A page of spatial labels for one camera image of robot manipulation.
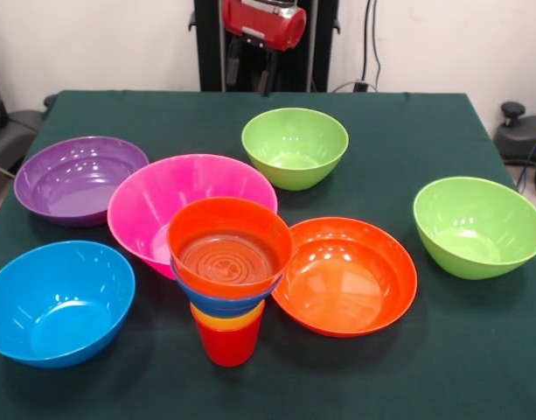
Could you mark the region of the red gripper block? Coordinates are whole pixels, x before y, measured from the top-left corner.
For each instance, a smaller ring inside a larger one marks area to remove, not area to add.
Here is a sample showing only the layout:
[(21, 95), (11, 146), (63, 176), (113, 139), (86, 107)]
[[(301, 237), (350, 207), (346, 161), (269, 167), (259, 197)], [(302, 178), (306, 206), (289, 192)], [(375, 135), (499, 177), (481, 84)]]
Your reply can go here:
[[(251, 37), (278, 51), (293, 49), (307, 23), (306, 11), (296, 1), (223, 1), (221, 14), (227, 31)], [(240, 41), (232, 39), (226, 54), (226, 84), (234, 86), (240, 67)], [(269, 96), (276, 74), (277, 52), (268, 51), (266, 68), (261, 73), (258, 91)]]

